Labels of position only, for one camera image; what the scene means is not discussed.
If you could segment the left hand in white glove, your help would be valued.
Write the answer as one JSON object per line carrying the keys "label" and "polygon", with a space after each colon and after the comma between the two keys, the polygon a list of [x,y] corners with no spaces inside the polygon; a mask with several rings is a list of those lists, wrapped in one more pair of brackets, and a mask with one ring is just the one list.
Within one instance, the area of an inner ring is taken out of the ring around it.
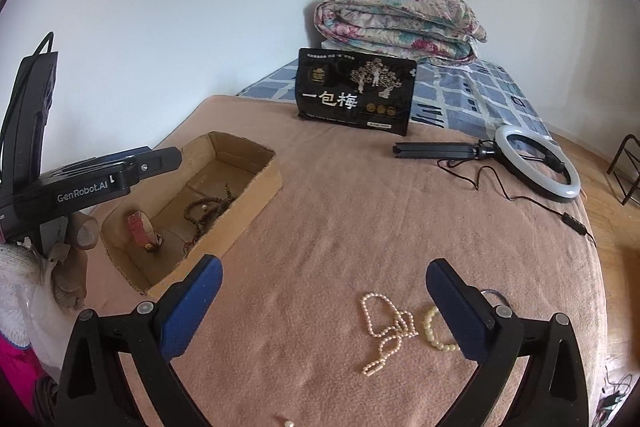
{"label": "left hand in white glove", "polygon": [[70,216],[66,236],[49,254],[29,241],[1,246],[1,336],[30,348],[45,369],[62,369],[77,315],[87,296],[87,251],[99,239],[98,221]]}

